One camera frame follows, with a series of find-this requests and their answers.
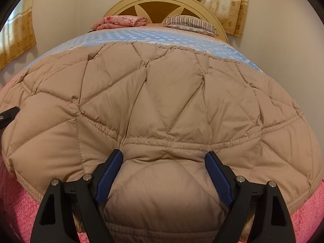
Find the side window yellow curtain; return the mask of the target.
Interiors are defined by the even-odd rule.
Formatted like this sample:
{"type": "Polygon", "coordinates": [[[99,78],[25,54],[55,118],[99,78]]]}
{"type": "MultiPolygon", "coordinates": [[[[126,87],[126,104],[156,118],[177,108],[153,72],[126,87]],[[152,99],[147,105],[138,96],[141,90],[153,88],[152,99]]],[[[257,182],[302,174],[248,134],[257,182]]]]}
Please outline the side window yellow curtain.
{"type": "Polygon", "coordinates": [[[37,45],[32,5],[33,0],[20,0],[1,30],[1,69],[37,45]]]}

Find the folded pink floral blanket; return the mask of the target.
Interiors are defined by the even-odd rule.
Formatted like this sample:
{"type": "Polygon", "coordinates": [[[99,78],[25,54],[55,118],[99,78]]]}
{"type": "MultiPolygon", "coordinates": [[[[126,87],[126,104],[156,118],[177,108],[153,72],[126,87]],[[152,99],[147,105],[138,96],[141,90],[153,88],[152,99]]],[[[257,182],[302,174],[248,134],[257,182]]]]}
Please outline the folded pink floral blanket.
{"type": "Polygon", "coordinates": [[[91,30],[118,29],[146,26],[147,19],[133,15],[109,15],[95,22],[91,30]]]}

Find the cream wooden headboard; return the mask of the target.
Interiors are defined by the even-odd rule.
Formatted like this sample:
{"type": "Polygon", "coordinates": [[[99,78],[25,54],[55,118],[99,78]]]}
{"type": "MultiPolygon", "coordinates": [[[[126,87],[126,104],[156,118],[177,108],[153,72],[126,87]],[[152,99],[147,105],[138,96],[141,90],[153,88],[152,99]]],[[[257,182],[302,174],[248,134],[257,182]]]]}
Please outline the cream wooden headboard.
{"type": "Polygon", "coordinates": [[[122,0],[109,9],[106,15],[144,16],[148,24],[161,24],[168,16],[173,15],[195,16],[212,24],[218,38],[228,42],[220,21],[197,0],[122,0]]]}

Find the striped pillow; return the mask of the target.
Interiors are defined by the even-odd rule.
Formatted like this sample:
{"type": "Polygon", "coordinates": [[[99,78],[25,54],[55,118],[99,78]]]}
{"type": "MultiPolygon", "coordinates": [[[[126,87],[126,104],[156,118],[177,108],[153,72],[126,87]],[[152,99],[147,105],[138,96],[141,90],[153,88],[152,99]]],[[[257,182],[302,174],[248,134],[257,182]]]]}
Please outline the striped pillow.
{"type": "Polygon", "coordinates": [[[190,15],[168,16],[161,23],[164,27],[201,33],[208,36],[218,36],[216,28],[208,21],[190,15]]]}

